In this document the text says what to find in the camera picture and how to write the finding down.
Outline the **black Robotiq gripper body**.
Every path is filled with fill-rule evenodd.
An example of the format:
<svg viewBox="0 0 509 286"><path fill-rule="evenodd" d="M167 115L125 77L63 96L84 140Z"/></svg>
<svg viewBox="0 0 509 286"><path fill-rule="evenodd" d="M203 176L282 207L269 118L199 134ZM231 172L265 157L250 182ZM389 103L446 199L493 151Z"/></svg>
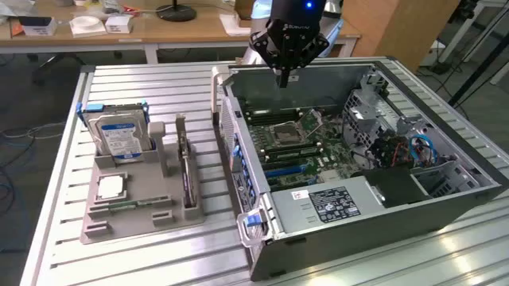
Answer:
<svg viewBox="0 0 509 286"><path fill-rule="evenodd" d="M298 35L317 36L325 8L324 1L273 1L266 26L271 40L281 51L283 69L283 41Z"/></svg>

